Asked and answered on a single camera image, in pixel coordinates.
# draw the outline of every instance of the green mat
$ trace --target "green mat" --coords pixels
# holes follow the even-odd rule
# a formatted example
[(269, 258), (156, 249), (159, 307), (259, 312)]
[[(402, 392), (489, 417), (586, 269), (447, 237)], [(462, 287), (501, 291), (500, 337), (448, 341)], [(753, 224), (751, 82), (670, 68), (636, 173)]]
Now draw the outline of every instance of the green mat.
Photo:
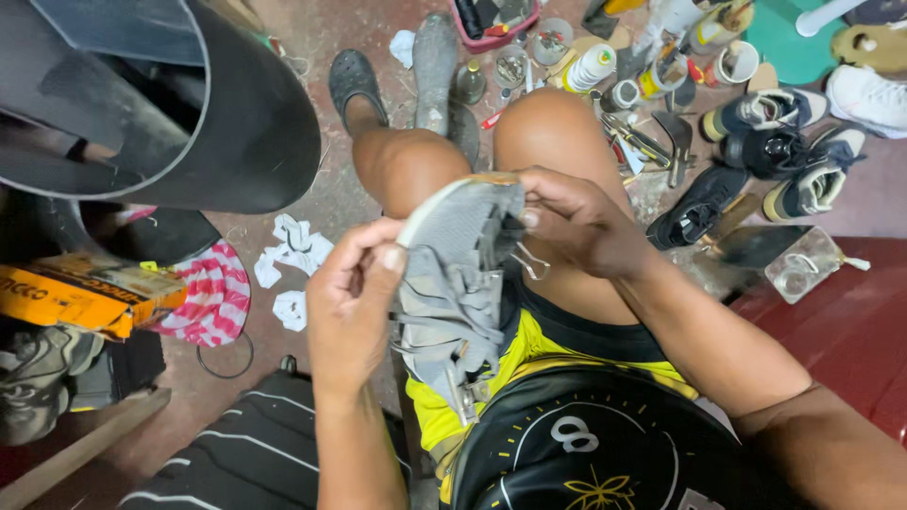
[(841, 18), (824, 26), (812, 37), (796, 32), (796, 18), (823, 5), (823, 0), (759, 0), (753, 23), (743, 39), (759, 51), (764, 62), (775, 67), (778, 81), (788, 85), (811, 83), (837, 66), (832, 58), (834, 34), (846, 27)]

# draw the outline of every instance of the yellow flower design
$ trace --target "yellow flower design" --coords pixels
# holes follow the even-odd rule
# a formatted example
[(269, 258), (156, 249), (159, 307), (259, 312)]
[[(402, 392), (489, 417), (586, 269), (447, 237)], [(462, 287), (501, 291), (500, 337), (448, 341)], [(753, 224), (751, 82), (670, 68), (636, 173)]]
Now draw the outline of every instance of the yellow flower design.
[(576, 510), (603, 510), (609, 505), (614, 505), (616, 510), (635, 510), (636, 507), (629, 500), (631, 496), (636, 495), (633, 489), (627, 487), (622, 492), (620, 490), (629, 482), (629, 476), (612, 476), (599, 485), (599, 479), (595, 475), (595, 467), (590, 464), (589, 468), (592, 470), (592, 482), (594, 484), (581, 480), (571, 480), (564, 484), (571, 491), (582, 494), (573, 503), (570, 503), (565, 510), (574, 510), (574, 507), (576, 507)]

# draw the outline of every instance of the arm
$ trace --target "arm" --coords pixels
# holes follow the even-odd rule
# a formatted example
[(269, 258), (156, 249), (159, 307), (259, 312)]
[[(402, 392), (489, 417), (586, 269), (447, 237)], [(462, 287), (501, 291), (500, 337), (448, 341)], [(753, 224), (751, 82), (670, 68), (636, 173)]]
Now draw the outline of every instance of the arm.
[(538, 168), (521, 181), (529, 233), (610, 279), (684, 378), (792, 487), (822, 508), (907, 507), (907, 453), (663, 259), (601, 189)]
[(405, 267), (400, 221), (348, 232), (307, 285), (316, 404), (318, 508), (407, 508), (390, 436), (368, 379), (387, 345), (387, 311)]

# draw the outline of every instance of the hand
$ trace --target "hand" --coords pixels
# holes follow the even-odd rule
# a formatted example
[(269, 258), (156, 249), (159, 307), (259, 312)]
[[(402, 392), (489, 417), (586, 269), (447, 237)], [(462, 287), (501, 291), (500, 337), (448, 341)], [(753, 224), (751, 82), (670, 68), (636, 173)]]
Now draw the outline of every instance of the hand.
[(316, 394), (355, 402), (385, 354), (387, 312), (406, 266), (401, 221), (348, 231), (307, 285), (308, 355)]
[(633, 221), (592, 181), (533, 166), (516, 172), (526, 190), (520, 220), (534, 237), (597, 278), (640, 276), (661, 260)]

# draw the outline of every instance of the white rag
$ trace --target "white rag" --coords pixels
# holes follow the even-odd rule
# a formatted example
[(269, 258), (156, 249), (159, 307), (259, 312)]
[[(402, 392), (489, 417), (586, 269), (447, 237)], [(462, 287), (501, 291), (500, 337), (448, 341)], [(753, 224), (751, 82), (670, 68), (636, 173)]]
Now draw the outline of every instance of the white rag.
[(265, 248), (255, 263), (255, 278), (261, 287), (270, 289), (280, 280), (280, 271), (274, 267), (274, 262), (300, 268), (308, 276), (312, 276), (325, 262), (327, 254), (334, 249), (334, 243), (318, 232), (309, 234), (308, 228), (308, 221), (296, 221), (289, 214), (281, 214), (274, 219), (274, 237), (283, 242)]
[(306, 292), (288, 290), (274, 299), (274, 315), (284, 323), (284, 328), (302, 331), (306, 328)]
[(409, 30), (401, 30), (396, 33), (391, 39), (391, 44), (387, 46), (391, 50), (391, 55), (399, 60), (406, 69), (413, 67), (413, 42), (415, 42), (415, 34)]

